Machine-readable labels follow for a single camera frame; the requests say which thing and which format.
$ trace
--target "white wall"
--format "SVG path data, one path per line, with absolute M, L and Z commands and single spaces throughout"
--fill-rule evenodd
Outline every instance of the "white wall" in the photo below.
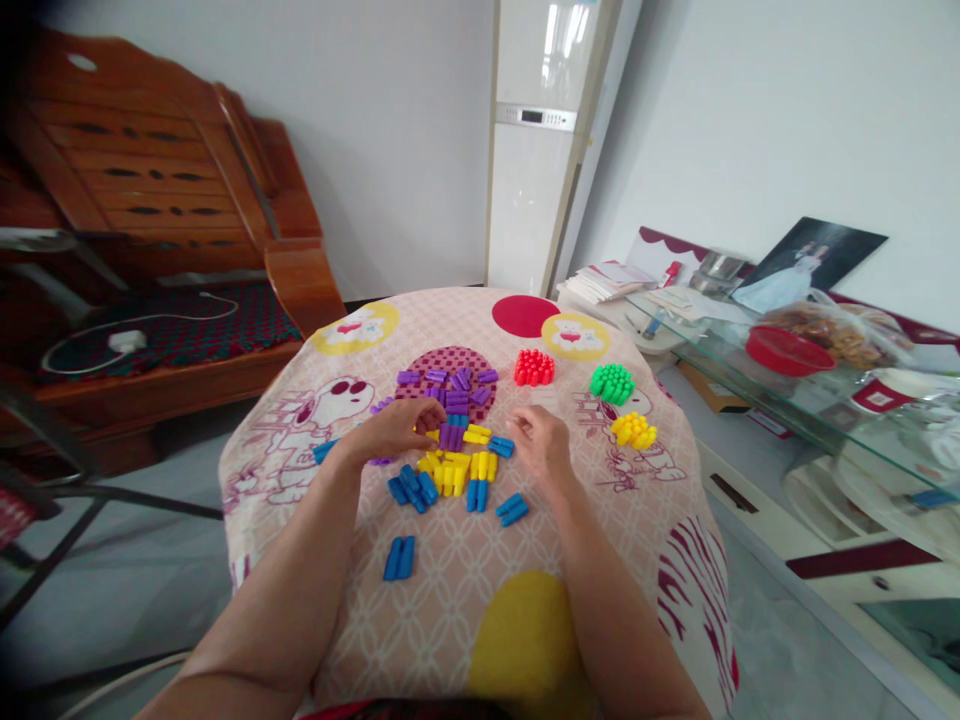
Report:
M 960 332 L 960 4 L 645 2 L 572 266 L 803 215 L 890 236 L 837 290 Z
M 493 0 L 70 0 L 286 123 L 344 300 L 483 282 Z

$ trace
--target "hand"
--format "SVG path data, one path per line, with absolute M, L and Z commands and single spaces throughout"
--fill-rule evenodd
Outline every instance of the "hand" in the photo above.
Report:
M 425 433 L 446 421 L 447 413 L 436 398 L 394 400 L 347 433 L 334 450 L 361 465 L 378 457 L 396 457 L 405 450 L 432 450 L 436 443 Z
M 540 405 L 518 407 L 509 421 L 510 437 L 527 471 L 552 494 L 575 479 L 570 464 L 570 431 L 563 420 Z

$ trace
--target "framed photo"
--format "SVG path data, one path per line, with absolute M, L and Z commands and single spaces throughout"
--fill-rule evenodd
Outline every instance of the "framed photo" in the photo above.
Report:
M 886 235 L 814 218 L 800 218 L 733 293 L 758 313 L 803 300 L 810 288 L 826 292 L 880 247 Z

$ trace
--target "floor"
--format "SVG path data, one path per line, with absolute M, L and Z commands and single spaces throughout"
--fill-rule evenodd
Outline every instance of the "floor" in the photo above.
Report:
M 217 505 L 217 460 L 250 407 L 240 403 L 168 423 L 161 428 L 164 462 L 110 482 Z M 82 507 L 77 502 L 63 517 L 35 524 L 23 545 L 47 552 Z M 914 717 L 739 541 L 725 535 L 725 543 L 741 669 L 734 720 Z M 225 558 L 218 522 L 108 507 L 0 637 L 12 679 L 32 685 L 195 645 L 229 600 Z M 6 566 L 0 570 L 7 592 L 19 580 Z M 130 683 L 80 717 L 129 718 L 175 672 Z M 59 715 L 85 694 L 47 703 L 38 717 Z

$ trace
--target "glass table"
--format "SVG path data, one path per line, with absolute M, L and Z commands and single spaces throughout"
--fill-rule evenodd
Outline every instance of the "glass table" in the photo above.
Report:
M 960 473 L 938 466 L 920 443 L 911 442 L 919 436 L 922 426 L 911 421 L 907 412 L 894 410 L 852 429 L 843 429 L 831 419 L 834 412 L 825 412 L 835 409 L 857 391 L 862 372 L 837 368 L 806 378 L 786 377 L 759 365 L 747 355 L 744 347 L 750 330 L 748 325 L 715 318 L 690 323 L 658 312 L 660 306 L 647 300 L 644 293 L 634 293 L 626 299 L 636 309 L 661 321 L 658 332 L 673 332 L 685 341 L 673 350 L 681 360 L 823 452 L 837 456 L 844 452 L 847 443 L 854 443 L 923 485 L 942 490 L 960 501 Z

